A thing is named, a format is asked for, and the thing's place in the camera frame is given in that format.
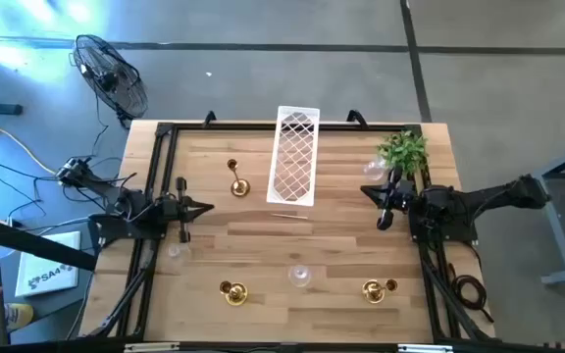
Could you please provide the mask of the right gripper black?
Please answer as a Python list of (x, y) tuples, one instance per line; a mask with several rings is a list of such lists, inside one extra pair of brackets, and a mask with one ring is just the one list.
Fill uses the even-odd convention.
[(401, 167), (394, 167), (384, 185), (362, 185), (360, 190), (381, 209), (377, 229), (387, 230), (393, 223), (393, 211), (406, 213), (415, 198), (414, 183), (403, 176)]

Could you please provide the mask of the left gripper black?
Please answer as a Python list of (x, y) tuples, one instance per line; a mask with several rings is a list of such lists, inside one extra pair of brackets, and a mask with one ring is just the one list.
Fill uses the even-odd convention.
[(214, 209), (213, 204), (195, 201), (189, 197), (185, 193), (186, 190), (186, 179), (179, 176), (177, 178), (177, 195), (167, 195), (161, 201), (161, 219), (164, 222), (176, 221), (180, 224), (180, 243), (184, 244), (190, 242), (189, 224)]

